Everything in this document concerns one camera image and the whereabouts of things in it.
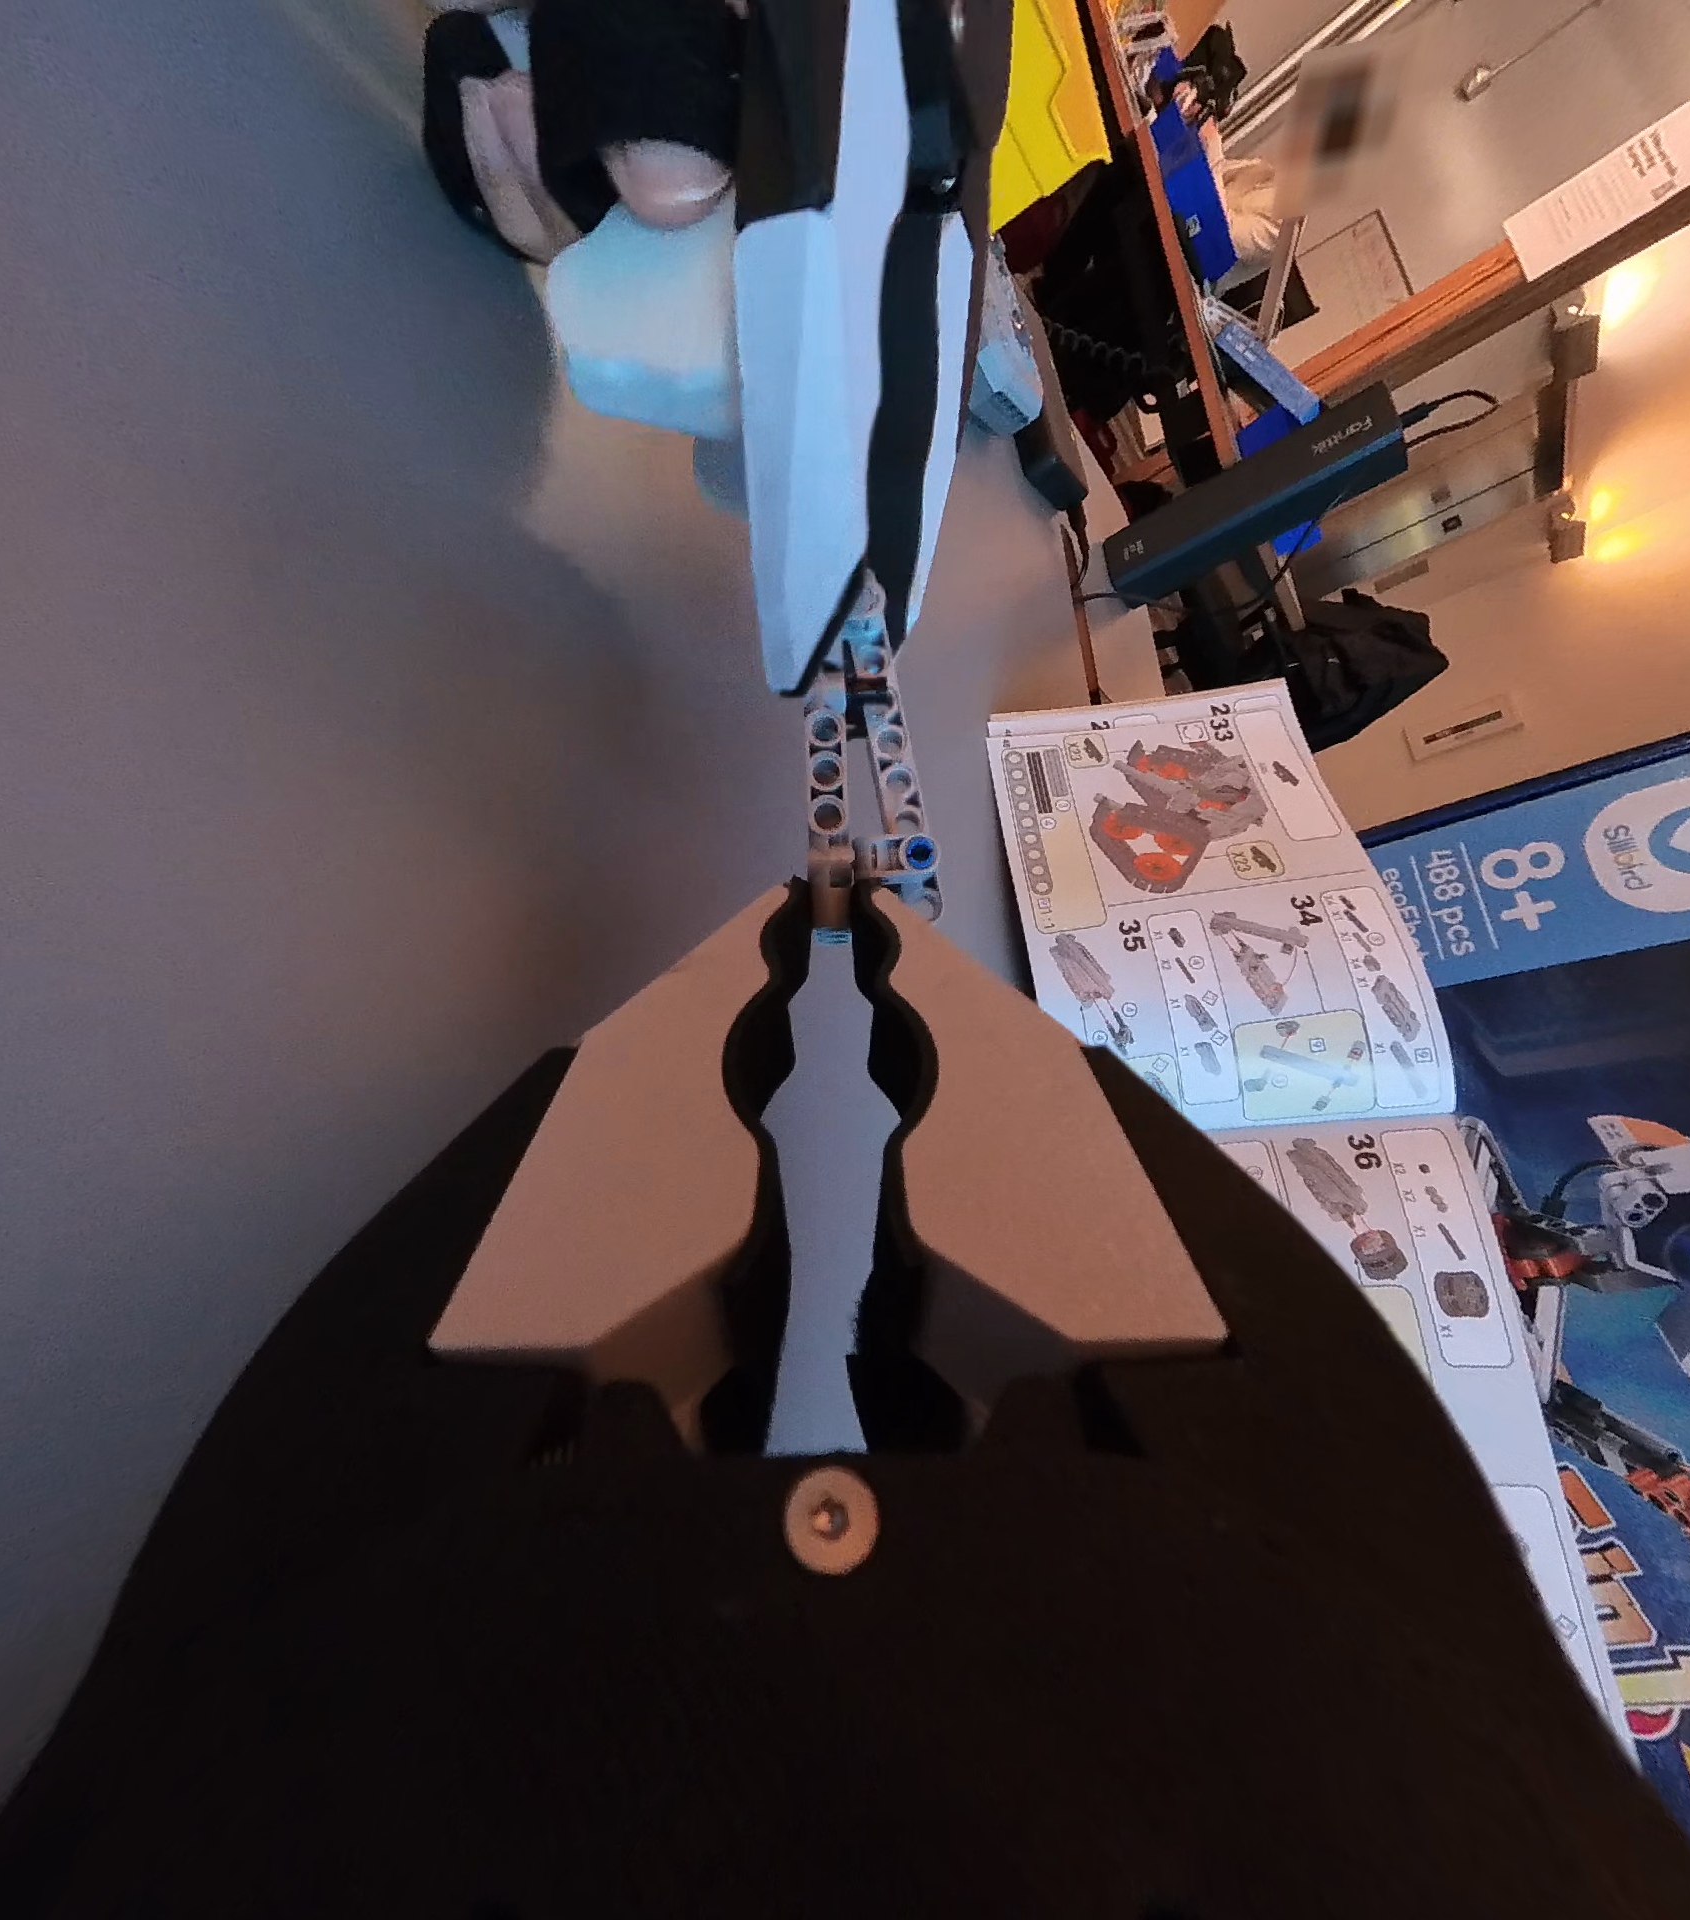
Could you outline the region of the blue storage bin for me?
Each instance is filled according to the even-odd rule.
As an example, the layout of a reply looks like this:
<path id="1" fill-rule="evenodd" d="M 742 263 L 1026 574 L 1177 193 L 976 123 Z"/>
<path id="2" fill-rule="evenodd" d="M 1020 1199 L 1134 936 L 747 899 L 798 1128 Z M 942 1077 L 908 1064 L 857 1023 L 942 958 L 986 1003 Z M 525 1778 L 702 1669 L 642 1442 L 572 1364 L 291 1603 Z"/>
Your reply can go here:
<path id="1" fill-rule="evenodd" d="M 1188 68 L 1162 54 L 1147 78 L 1149 141 L 1168 209 L 1181 222 L 1201 285 L 1218 285 L 1241 263 L 1218 174 L 1201 138 L 1204 100 Z"/>

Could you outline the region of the building instruction booklet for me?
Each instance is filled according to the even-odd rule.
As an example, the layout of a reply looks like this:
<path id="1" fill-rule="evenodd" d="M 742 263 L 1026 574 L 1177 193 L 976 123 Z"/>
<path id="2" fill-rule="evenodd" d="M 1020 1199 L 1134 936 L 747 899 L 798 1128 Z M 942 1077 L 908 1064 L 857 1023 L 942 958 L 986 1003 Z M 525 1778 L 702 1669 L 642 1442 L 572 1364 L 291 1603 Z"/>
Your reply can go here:
<path id="1" fill-rule="evenodd" d="M 1289 693 L 998 714 L 987 762 L 1037 1003 L 1168 1097 L 1363 1293 L 1636 1758 L 1448 1029 Z"/>

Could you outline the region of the blue toy set box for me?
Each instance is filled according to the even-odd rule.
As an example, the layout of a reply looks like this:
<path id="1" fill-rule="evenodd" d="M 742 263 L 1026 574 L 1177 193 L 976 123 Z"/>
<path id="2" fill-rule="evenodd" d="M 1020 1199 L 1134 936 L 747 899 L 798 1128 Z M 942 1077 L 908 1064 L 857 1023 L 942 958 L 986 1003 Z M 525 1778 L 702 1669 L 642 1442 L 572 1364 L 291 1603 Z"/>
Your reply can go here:
<path id="1" fill-rule="evenodd" d="M 1366 832 L 1644 1774 L 1690 1832 L 1690 732 Z"/>

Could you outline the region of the person's left hand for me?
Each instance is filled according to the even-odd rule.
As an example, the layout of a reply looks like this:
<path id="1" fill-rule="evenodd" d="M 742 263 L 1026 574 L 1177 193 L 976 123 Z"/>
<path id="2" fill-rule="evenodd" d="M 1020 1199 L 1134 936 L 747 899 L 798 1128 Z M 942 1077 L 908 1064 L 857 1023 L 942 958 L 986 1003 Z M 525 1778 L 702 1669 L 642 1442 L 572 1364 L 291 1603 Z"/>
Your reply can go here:
<path id="1" fill-rule="evenodd" d="M 513 68 L 496 80 L 461 80 L 458 119 L 473 185 L 496 238 L 539 267 L 576 244 L 585 229 L 544 176 L 532 78 Z M 727 165 L 664 141 L 617 142 L 598 160 L 617 202 L 658 230 L 709 220 L 734 181 Z"/>

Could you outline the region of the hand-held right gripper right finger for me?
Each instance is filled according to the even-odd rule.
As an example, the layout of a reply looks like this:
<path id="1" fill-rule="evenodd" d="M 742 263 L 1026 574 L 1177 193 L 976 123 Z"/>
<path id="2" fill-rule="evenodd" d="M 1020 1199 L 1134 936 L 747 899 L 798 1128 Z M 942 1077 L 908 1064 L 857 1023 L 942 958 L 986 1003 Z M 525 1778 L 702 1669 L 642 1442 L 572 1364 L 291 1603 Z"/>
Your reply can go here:
<path id="1" fill-rule="evenodd" d="M 894 1116 L 847 1354 L 865 1446 L 953 1455 L 1026 1381 L 1221 1353 L 1093 1050 L 890 891 L 857 890 L 850 938 Z"/>

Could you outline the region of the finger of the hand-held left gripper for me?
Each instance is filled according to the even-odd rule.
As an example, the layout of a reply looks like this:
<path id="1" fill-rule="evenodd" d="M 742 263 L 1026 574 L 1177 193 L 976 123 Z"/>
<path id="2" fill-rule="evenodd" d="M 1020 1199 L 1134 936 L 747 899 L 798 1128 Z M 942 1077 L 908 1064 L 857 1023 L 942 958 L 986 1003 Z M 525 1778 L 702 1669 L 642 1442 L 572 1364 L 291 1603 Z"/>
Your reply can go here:
<path id="1" fill-rule="evenodd" d="M 922 613 L 971 396 L 1009 4 L 898 4 L 906 194 L 880 278 L 872 577 L 887 632 Z"/>
<path id="2" fill-rule="evenodd" d="M 765 684 L 804 693 L 872 574 L 880 278 L 906 194 L 898 4 L 754 4 L 736 337 Z"/>

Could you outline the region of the yellow plastic bin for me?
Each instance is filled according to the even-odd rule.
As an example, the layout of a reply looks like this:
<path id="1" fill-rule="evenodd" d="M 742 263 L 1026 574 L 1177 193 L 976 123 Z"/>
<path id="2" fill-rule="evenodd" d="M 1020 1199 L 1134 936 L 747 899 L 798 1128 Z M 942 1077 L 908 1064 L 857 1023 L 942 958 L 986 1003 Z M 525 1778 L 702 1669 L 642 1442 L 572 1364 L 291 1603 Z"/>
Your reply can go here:
<path id="1" fill-rule="evenodd" d="M 1008 111 L 992 157 L 992 234 L 1108 160 L 1112 141 L 1079 4 L 1016 4 Z"/>

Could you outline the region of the white paper sign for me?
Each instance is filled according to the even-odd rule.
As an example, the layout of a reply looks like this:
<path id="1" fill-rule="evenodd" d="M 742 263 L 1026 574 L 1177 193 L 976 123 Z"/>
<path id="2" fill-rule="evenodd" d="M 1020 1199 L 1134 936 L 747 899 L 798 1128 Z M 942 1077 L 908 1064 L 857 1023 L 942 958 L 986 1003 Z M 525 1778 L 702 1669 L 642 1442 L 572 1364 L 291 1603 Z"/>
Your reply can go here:
<path id="1" fill-rule="evenodd" d="M 1690 101 L 1510 215 L 1507 242 L 1529 283 L 1618 237 L 1690 190 Z"/>

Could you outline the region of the black flat electronic device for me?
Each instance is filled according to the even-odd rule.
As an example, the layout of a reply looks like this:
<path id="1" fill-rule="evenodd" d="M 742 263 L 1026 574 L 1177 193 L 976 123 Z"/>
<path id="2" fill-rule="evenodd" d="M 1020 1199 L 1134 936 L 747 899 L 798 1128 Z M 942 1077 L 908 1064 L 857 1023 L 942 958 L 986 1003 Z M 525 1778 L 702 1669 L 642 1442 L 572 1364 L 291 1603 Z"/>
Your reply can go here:
<path id="1" fill-rule="evenodd" d="M 1399 410 L 1373 381 L 1120 530 L 1104 543 L 1108 588 L 1127 606 L 1156 603 L 1404 471 Z"/>

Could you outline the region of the black bag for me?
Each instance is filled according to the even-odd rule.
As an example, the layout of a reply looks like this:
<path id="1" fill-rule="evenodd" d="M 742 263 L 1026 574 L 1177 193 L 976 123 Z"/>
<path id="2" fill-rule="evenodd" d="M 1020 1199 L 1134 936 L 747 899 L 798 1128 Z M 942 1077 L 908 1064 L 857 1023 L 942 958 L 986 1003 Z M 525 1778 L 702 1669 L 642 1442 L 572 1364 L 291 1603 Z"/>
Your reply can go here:
<path id="1" fill-rule="evenodd" d="M 1306 599 L 1302 613 L 1303 625 L 1284 636 L 1284 684 L 1313 754 L 1359 737 L 1452 665 L 1424 613 L 1361 591 Z"/>

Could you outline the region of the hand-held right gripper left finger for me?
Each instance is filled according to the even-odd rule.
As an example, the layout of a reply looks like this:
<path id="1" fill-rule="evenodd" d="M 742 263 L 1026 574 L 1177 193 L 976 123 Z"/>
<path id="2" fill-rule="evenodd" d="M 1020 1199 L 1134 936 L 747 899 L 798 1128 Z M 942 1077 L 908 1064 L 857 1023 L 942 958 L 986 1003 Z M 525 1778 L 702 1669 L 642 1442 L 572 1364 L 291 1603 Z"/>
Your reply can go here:
<path id="1" fill-rule="evenodd" d="M 761 1455 L 790 1311 L 762 1116 L 797 1068 L 802 988 L 794 879 L 557 1058 L 561 1083 L 430 1353 L 649 1385 L 690 1442 Z"/>

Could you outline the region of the wooden shelf frame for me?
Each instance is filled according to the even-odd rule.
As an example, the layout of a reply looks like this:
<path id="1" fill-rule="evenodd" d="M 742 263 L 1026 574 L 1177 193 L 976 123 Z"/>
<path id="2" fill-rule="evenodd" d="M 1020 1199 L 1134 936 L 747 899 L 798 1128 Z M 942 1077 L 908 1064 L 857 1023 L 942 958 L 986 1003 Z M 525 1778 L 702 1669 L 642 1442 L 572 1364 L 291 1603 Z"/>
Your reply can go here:
<path id="1" fill-rule="evenodd" d="M 1385 141 L 1328 185 L 1325 229 L 1385 220 L 1411 297 L 1289 363 L 1322 397 L 1404 386 L 1690 229 L 1690 190 L 1529 283 L 1505 222 L 1690 101 L 1690 4 L 1343 4 L 1374 35 L 1306 45 L 1306 74 L 1374 64 Z"/>

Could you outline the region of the grey building brick assembly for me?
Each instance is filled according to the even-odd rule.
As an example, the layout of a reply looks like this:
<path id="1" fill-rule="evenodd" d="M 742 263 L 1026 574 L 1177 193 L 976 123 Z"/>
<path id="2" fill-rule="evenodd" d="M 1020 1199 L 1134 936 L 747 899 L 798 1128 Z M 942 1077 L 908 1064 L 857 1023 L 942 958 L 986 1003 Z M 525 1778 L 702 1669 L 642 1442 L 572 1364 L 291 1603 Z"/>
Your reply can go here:
<path id="1" fill-rule="evenodd" d="M 850 936 L 857 887 L 879 887 L 926 921 L 938 921 L 938 839 L 906 724 L 898 651 L 887 633 L 887 596 L 865 571 L 860 596 L 824 654 L 804 693 L 809 913 L 817 942 Z M 857 832 L 847 800 L 853 744 L 865 747 L 875 780 L 875 832 Z"/>

